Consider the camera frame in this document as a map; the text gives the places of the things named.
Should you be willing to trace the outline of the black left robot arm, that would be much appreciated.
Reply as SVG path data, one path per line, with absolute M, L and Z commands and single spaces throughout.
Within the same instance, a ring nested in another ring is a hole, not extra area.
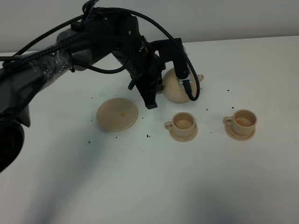
M 0 70 L 0 169 L 5 170 L 19 155 L 25 140 L 24 127 L 31 124 L 29 103 L 34 96 L 65 72 L 93 70 L 94 64 L 112 54 L 120 68 L 131 76 L 148 109 L 156 107 L 165 64 L 154 43 L 139 32 L 135 16 L 127 12 L 98 12 L 79 16 L 61 25 L 56 44 L 36 53 L 18 52 L 3 60 Z

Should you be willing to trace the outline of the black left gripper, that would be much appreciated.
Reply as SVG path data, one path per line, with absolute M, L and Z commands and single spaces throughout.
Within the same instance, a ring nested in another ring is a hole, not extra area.
M 158 56 L 143 35 L 124 37 L 133 45 L 133 59 L 126 66 L 131 82 L 128 89 L 137 87 L 147 109 L 157 108 L 156 95 L 163 90 L 162 70 L 164 65 L 157 65 Z

